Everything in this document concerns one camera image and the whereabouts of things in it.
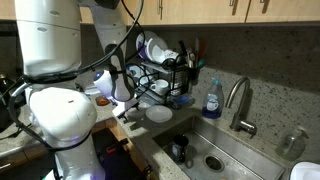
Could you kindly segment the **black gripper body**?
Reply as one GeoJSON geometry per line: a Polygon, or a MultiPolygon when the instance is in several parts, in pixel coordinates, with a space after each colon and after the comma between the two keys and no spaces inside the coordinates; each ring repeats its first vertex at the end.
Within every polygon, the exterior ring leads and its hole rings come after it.
{"type": "Polygon", "coordinates": [[[116,118],[120,119],[125,115],[125,113],[129,109],[136,107],[138,105],[138,103],[139,103],[139,101],[136,98],[133,98],[127,102],[118,101],[116,107],[113,109],[113,115],[116,118]]]}

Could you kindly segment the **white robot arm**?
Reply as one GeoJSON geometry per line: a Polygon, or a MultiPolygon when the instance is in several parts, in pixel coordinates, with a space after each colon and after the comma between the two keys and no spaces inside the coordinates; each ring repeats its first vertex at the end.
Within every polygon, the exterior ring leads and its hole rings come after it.
{"type": "Polygon", "coordinates": [[[75,88],[78,75],[106,64],[94,77],[115,115],[138,104],[125,66],[125,41],[130,30],[118,9],[120,0],[14,0],[24,76],[9,101],[12,120],[45,145],[55,158],[53,180],[105,180],[90,130],[96,108],[75,88]],[[105,56],[81,65],[80,9],[93,17],[105,56]]]}

